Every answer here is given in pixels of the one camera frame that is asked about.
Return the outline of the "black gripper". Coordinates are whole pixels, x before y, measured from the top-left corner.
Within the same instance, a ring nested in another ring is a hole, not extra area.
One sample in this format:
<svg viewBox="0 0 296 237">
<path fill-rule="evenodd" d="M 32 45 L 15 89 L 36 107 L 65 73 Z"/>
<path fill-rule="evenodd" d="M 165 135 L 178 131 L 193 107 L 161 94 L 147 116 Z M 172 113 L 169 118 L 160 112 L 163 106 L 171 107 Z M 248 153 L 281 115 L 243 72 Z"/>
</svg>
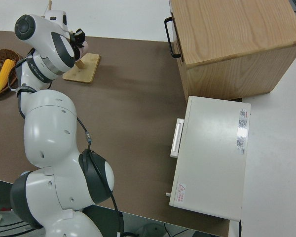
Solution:
<svg viewBox="0 0 296 237">
<path fill-rule="evenodd" d="M 70 42 L 82 42 L 80 47 L 85 46 L 85 33 L 79 28 L 76 32 L 69 32 L 70 34 Z"/>
</svg>

